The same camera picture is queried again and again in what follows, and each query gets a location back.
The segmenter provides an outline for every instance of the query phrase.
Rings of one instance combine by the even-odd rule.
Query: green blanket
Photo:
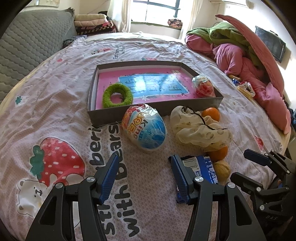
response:
[[[255,54],[250,43],[246,38],[230,23],[221,22],[211,28],[195,28],[187,32],[187,34],[195,34],[202,37],[210,44],[234,44],[241,47],[251,58],[255,66],[263,66],[257,55]]]

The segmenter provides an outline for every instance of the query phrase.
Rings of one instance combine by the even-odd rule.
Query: pink cushion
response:
[[[219,69],[226,75],[238,76],[242,70],[242,57],[245,52],[233,44],[221,44],[213,49]]]
[[[195,34],[186,35],[185,43],[191,50],[214,59],[213,45]]]
[[[278,65],[271,54],[270,50],[262,42],[262,40],[245,24],[241,21],[231,17],[221,14],[217,14],[216,17],[221,18],[229,23],[231,23],[241,34],[246,38],[246,40],[251,44],[256,55],[261,60],[262,64],[266,68],[266,71],[270,77],[270,81],[273,86],[279,91],[280,96],[283,97],[284,92],[284,79],[281,75]]]

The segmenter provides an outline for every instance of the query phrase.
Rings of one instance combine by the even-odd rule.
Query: curtain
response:
[[[108,16],[112,19],[119,32],[131,30],[131,4],[133,0],[111,0]]]
[[[184,14],[181,18],[183,26],[179,39],[185,40],[187,31],[193,29],[196,16],[199,14],[204,0],[187,0],[186,1],[186,10],[187,14]]]

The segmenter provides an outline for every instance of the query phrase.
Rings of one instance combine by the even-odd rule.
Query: stack of folded clothes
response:
[[[105,14],[78,14],[74,24],[78,35],[116,33],[115,25]]]

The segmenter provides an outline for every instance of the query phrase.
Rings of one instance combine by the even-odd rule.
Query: green fuzzy ring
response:
[[[122,103],[114,104],[110,97],[114,93],[120,93],[124,99]],[[130,105],[133,103],[133,94],[131,90],[123,84],[116,83],[110,85],[103,94],[103,107],[110,108],[110,107],[117,107],[123,105]]]

